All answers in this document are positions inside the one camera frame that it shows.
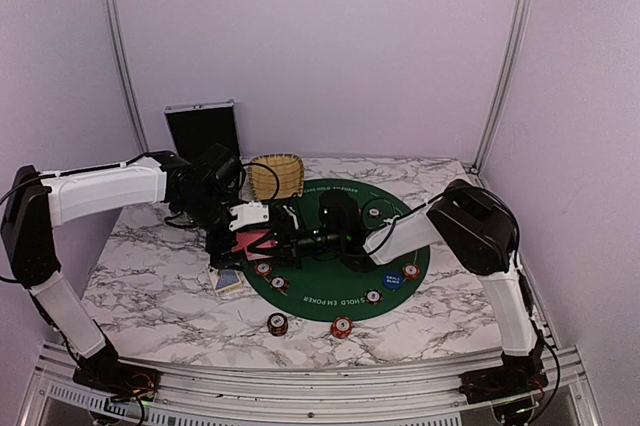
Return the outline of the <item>blue small blind button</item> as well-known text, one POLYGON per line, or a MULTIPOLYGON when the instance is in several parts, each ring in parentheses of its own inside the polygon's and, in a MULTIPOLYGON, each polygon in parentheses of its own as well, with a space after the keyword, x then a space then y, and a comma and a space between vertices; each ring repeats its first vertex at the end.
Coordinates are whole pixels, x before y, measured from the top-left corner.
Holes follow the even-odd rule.
POLYGON ((405 278, 401 274, 395 272, 385 273, 382 278, 383 286, 391 291, 399 290, 403 286, 404 281, 405 278))

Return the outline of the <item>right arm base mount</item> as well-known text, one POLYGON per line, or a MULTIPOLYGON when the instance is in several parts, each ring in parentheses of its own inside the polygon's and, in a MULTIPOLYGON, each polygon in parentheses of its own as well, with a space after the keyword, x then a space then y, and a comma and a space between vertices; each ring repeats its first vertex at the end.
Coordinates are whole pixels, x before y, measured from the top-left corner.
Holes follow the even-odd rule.
POLYGON ((465 372, 460 379, 458 391, 469 404, 529 393, 549 384, 542 367, 528 361, 465 372))

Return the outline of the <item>5 chip stack mat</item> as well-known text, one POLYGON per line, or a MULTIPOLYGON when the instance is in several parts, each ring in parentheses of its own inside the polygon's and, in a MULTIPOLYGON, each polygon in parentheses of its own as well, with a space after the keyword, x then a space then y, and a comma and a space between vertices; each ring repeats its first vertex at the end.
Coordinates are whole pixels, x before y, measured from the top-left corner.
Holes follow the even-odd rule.
POLYGON ((421 270, 416 264, 406 264, 402 268, 403 276, 406 280, 417 280, 421 275, 421 270))

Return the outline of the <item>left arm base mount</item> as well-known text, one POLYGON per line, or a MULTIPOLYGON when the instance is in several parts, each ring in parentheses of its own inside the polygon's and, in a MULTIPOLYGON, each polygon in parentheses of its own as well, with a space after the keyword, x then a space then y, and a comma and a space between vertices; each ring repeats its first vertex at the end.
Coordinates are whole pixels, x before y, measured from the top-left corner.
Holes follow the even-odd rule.
POLYGON ((114 358, 80 358, 73 374, 77 384, 110 393, 116 402, 153 398, 160 372, 156 369, 122 363, 114 358))

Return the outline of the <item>red tan 5 chip stack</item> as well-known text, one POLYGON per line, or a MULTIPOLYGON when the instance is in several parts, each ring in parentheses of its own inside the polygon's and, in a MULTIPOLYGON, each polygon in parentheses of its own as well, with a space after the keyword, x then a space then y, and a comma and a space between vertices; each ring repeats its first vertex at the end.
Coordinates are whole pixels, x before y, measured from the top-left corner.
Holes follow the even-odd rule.
POLYGON ((353 322, 350 318, 342 316, 336 318, 330 328, 331 335, 337 339, 347 338, 353 329, 353 322))

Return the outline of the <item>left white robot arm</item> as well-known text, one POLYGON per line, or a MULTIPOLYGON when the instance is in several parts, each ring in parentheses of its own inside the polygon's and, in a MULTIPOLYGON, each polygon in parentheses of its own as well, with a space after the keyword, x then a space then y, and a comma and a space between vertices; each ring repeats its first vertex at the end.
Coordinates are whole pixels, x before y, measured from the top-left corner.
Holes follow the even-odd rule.
POLYGON ((126 369, 62 271, 60 231, 129 206, 164 203, 205 232, 205 251, 216 263, 234 244, 230 208, 244 176, 241 161, 220 146, 194 163, 172 151, 156 151, 119 163, 46 172, 24 166, 16 173, 2 198, 1 222, 12 280, 88 361, 86 372, 102 389, 119 390, 126 369))

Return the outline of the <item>red playing card deck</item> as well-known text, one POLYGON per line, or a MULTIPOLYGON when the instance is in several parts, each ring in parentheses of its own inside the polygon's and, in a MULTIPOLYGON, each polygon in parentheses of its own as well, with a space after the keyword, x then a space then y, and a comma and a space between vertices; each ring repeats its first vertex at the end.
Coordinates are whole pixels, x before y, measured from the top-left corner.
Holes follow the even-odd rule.
POLYGON ((236 245, 232 248, 233 252, 244 251, 248 260, 263 259, 272 257, 273 253, 259 254, 249 251, 248 246, 256 241, 259 241, 263 236, 268 233, 268 230, 255 230, 238 232, 236 234, 236 245))

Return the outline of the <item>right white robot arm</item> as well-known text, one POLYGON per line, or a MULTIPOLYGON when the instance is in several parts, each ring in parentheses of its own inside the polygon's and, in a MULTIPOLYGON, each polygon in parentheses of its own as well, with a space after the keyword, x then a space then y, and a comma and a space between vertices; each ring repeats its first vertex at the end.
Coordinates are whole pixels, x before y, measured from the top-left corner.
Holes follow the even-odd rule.
POLYGON ((276 244, 286 261, 331 253, 357 272, 370 272, 436 242, 444 242, 460 265, 484 288, 496 318, 505 365, 495 384, 515 394, 534 377, 531 360, 544 346, 533 318, 533 299, 518 252, 520 229, 506 204, 490 191, 454 180, 424 204, 365 228, 361 207, 341 189, 322 193, 320 225, 299 225, 297 214, 282 222, 276 244))

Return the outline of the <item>100 chip stack bottom mat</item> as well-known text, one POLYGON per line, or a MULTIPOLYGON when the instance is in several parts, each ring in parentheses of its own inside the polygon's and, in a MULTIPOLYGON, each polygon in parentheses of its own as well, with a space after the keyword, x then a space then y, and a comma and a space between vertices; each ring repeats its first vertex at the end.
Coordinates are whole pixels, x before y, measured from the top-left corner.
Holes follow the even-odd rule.
POLYGON ((383 295, 379 290, 370 289, 364 294, 364 300, 367 304, 378 305, 383 300, 383 295))

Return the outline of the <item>black red 100 chip stack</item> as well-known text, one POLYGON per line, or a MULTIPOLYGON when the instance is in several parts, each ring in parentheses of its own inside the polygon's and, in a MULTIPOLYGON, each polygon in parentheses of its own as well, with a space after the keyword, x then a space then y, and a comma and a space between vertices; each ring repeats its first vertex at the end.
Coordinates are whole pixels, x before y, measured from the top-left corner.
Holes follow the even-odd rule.
POLYGON ((272 313, 267 319, 267 328, 272 336, 284 336, 288 332, 288 318, 282 313, 272 313))

